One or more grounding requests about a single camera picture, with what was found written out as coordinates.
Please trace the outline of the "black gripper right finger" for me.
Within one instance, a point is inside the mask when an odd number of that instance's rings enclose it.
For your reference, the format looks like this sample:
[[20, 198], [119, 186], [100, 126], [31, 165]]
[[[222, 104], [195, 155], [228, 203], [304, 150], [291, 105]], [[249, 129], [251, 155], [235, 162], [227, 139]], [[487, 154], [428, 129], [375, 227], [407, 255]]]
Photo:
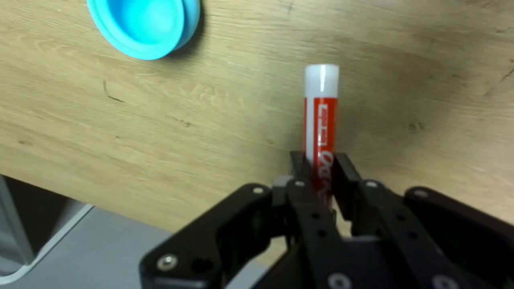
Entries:
[[513, 289], [514, 226], [428, 186], [402, 195], [338, 154], [333, 190], [354, 237], [371, 235], [410, 289]]

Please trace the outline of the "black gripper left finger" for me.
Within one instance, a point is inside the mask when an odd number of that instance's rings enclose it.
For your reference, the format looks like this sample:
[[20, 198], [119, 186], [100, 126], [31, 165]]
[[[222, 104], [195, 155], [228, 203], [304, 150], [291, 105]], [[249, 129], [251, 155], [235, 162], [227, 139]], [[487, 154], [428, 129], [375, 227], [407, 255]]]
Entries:
[[291, 166], [286, 182], [246, 182], [145, 253], [142, 289], [225, 289], [277, 237], [286, 251], [252, 289], [326, 289], [341, 234], [305, 154], [294, 150]]

